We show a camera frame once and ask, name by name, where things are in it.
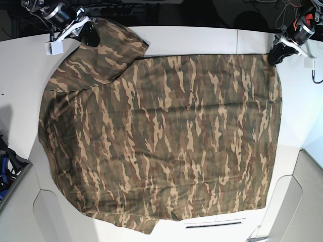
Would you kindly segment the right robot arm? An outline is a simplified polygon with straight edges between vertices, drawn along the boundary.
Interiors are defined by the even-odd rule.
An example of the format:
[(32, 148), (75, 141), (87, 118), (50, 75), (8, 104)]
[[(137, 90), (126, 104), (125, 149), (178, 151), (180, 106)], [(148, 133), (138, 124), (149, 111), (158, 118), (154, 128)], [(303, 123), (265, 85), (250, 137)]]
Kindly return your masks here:
[(64, 52), (66, 38), (79, 38), (90, 47), (97, 47), (100, 36), (95, 29), (98, 19), (86, 15), (82, 6), (72, 7), (65, 1), (21, 1), (29, 14), (39, 18), (49, 30), (49, 42), (45, 44), (47, 55)]

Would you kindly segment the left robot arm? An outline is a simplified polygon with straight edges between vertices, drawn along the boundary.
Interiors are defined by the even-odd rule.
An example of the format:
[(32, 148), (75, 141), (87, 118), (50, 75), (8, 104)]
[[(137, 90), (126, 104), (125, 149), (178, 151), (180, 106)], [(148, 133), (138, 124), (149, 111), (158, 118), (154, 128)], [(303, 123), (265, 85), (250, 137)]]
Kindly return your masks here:
[(304, 51), (302, 46), (314, 35), (315, 27), (322, 25), (321, 7), (320, 1), (306, 1), (295, 20), (289, 26), (281, 27), (268, 54), (268, 63), (271, 66), (280, 64), (284, 58), (296, 54), (305, 57), (305, 65), (308, 68), (315, 69), (316, 57), (309, 48)]

